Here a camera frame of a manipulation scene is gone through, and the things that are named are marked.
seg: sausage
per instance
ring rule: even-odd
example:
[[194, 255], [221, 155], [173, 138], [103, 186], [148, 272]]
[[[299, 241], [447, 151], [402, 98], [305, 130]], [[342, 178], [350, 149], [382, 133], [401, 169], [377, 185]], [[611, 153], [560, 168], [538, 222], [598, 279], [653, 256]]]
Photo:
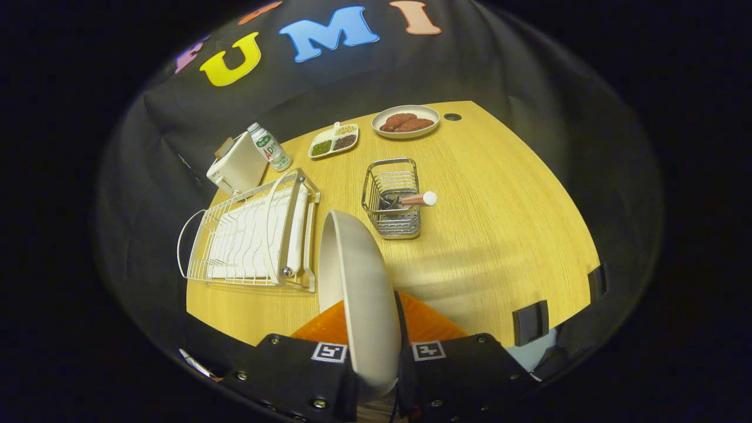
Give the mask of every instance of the sausage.
[[405, 122], [406, 120], [415, 119], [416, 117], [417, 116], [412, 113], [393, 114], [392, 116], [389, 116], [387, 122], [384, 125], [381, 125], [381, 128], [379, 129], [384, 132], [394, 132], [394, 130], [402, 125], [403, 122]]
[[427, 128], [431, 125], [433, 125], [433, 120], [430, 119], [410, 119], [406, 120], [402, 125], [399, 126], [399, 128], [395, 129], [394, 132], [412, 132]]

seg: black bracket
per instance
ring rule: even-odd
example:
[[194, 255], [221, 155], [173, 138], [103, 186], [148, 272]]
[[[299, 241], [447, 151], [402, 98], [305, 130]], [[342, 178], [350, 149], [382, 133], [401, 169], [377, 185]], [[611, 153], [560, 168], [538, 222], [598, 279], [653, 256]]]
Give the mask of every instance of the black bracket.
[[297, 420], [356, 419], [356, 375], [346, 345], [270, 334], [220, 384]]
[[514, 344], [521, 347], [548, 333], [548, 301], [538, 301], [516, 312], [514, 321]]
[[410, 350], [402, 370], [413, 379], [400, 385], [399, 404], [411, 421], [498, 421], [538, 387], [488, 333], [414, 343]]
[[590, 283], [590, 303], [594, 303], [608, 292], [608, 264], [603, 263], [588, 273]]

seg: toaster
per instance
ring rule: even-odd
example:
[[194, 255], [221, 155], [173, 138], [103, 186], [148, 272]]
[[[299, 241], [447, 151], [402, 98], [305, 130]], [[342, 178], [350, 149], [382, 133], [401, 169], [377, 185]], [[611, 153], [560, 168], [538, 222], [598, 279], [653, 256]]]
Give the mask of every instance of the toaster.
[[253, 145], [250, 134], [243, 132], [221, 159], [214, 159], [206, 177], [222, 191], [237, 196], [259, 186], [267, 164], [266, 158]]

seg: colorful letter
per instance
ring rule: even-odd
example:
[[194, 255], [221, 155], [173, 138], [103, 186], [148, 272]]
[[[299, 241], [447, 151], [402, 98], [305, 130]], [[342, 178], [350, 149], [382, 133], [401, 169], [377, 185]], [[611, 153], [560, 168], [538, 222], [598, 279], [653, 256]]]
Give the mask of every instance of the colorful letter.
[[390, 2], [390, 5], [398, 8], [405, 15], [405, 20], [408, 21], [408, 27], [405, 31], [408, 34], [415, 35], [430, 35], [441, 34], [441, 28], [435, 26], [428, 18], [426, 11], [423, 8], [425, 3], [421, 2]]
[[332, 15], [329, 26], [315, 23], [312, 20], [299, 20], [280, 29], [280, 34], [287, 34], [293, 40], [298, 55], [296, 62], [304, 62], [321, 54], [320, 48], [315, 48], [312, 41], [334, 50], [339, 44], [342, 32], [345, 34], [344, 45], [356, 46], [378, 41], [378, 35], [371, 32], [363, 19], [363, 6], [350, 6], [338, 9]]
[[209, 38], [209, 35], [205, 36], [195, 46], [191, 47], [188, 50], [185, 50], [183, 54], [181, 54], [175, 59], [175, 73], [176, 74], [180, 72], [181, 69], [185, 68], [188, 63], [191, 63], [196, 58], [196, 53], [198, 53], [199, 50], [201, 50], [201, 47], [204, 47], [204, 41], [206, 41], [207, 38]]
[[261, 60], [261, 50], [259, 45], [256, 44], [256, 36], [258, 32], [244, 36], [237, 40], [232, 46], [240, 48], [245, 56], [245, 61], [232, 70], [227, 69], [225, 65], [225, 51], [212, 56], [209, 60], [204, 62], [199, 68], [199, 71], [206, 72], [206, 77], [209, 78], [209, 82], [217, 87], [224, 87], [230, 85], [238, 79], [244, 77], [248, 72], [252, 71]]
[[273, 8], [276, 8], [277, 6], [281, 5], [282, 2], [273, 2], [269, 5], [266, 5], [262, 8], [259, 8], [243, 17], [240, 21], [238, 21], [238, 25], [243, 25], [244, 23], [249, 23], [253, 18], [259, 16], [262, 13], [268, 12]]

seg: black fabric backdrop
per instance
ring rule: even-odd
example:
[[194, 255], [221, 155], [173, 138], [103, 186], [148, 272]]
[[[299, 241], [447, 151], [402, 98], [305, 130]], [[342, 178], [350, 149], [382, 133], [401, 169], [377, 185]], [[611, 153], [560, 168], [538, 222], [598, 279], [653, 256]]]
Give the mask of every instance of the black fabric backdrop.
[[[293, 43], [277, 31], [302, 19], [328, 23], [349, 5], [365, 7], [381, 39], [294, 62]], [[650, 277], [663, 225], [660, 175], [634, 114], [587, 65], [509, 14], [451, 1], [430, 2], [426, 12], [440, 35], [409, 35], [402, 13], [385, 2], [288, 0], [242, 26], [221, 26], [193, 62], [176, 75], [174, 61], [165, 62], [135, 97], [102, 156], [96, 253], [108, 288], [168, 356], [182, 363], [177, 349], [185, 348], [230, 365], [246, 348], [185, 312], [186, 281], [174, 257], [183, 223], [216, 192], [204, 175], [219, 143], [255, 120], [283, 141], [400, 104], [478, 103], [575, 201], [611, 267], [611, 290], [564, 324], [557, 343], [566, 361], [626, 318]], [[228, 67], [239, 64], [231, 45], [255, 31], [259, 65], [227, 87], [211, 85], [198, 67], [221, 50]]]

